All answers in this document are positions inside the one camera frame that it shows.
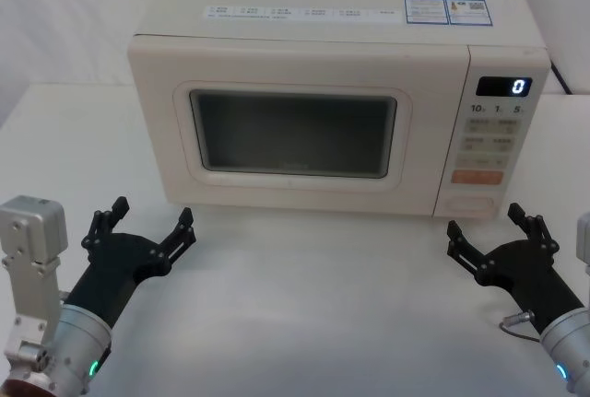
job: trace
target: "cable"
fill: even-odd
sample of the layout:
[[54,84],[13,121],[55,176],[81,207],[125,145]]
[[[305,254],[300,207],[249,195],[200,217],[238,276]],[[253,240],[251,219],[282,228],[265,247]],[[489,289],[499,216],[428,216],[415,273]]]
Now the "cable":
[[565,79],[563,78],[557,66],[553,63],[553,61],[551,61],[551,70],[553,70],[553,73],[555,74],[555,77],[557,77],[557,80],[560,81],[561,87],[563,88],[563,91],[565,91],[565,94],[572,95],[572,91],[568,87],[567,83],[565,82]]
[[540,342],[540,340],[537,339],[536,337],[530,337],[528,335],[514,333],[514,332],[510,331],[508,328],[506,328],[503,321],[501,321],[498,324],[498,328],[500,328],[505,333],[510,334],[512,337],[518,337],[519,339],[528,340],[530,342],[537,342],[537,343]]

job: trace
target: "white wall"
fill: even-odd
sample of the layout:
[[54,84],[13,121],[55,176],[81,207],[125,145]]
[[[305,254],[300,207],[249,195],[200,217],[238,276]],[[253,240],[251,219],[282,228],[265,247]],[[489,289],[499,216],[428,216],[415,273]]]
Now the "white wall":
[[590,0],[528,0],[553,62],[574,93],[590,93]]
[[[149,0],[0,0],[0,124],[27,84],[132,82],[125,48]],[[590,93],[590,0],[529,0],[571,86]]]
[[0,0],[0,123],[29,81],[132,82],[125,48],[149,0]]

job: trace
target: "button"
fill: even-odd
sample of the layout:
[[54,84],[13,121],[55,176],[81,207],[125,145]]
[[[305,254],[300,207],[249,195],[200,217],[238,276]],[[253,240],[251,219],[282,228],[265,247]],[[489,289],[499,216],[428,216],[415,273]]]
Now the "button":
[[461,149],[463,151],[486,151],[486,139],[480,136],[464,137]]
[[482,171],[477,169],[456,169],[451,178],[452,183],[468,185],[500,185],[504,173],[501,171]]
[[488,150],[506,153],[513,151],[513,148],[514,139],[511,137],[494,137],[491,139],[491,147],[488,147]]
[[457,157],[458,169],[506,169],[509,155],[492,155],[484,153],[462,153]]
[[506,169],[509,159],[510,156],[506,155],[490,155],[488,169]]
[[449,210],[455,211],[485,211],[494,206],[494,201],[489,197],[453,197],[446,202]]
[[517,119],[499,119],[494,123],[490,133],[495,134],[517,134],[520,130],[521,121]]
[[471,118],[467,119],[465,125],[466,133],[487,133],[490,127],[495,124],[492,119]]

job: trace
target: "green led light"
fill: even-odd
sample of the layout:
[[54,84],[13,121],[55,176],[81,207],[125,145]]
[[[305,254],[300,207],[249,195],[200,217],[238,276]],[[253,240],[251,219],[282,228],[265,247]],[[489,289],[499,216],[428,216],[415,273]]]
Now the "green led light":
[[96,362],[94,362],[92,364],[92,366],[90,367],[90,371],[88,372],[88,374],[93,377],[96,374],[96,370],[99,368],[99,361],[97,360]]

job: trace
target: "control panel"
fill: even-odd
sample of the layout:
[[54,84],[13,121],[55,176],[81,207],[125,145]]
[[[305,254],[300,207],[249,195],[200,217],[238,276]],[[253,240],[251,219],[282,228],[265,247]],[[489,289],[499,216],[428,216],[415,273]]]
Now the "control panel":
[[[494,216],[549,71],[546,53],[529,60],[525,50],[515,49],[511,66],[490,66],[485,56],[493,57],[493,48],[470,47],[470,51],[472,63],[441,180],[436,216]],[[475,61],[474,51],[482,56]]]

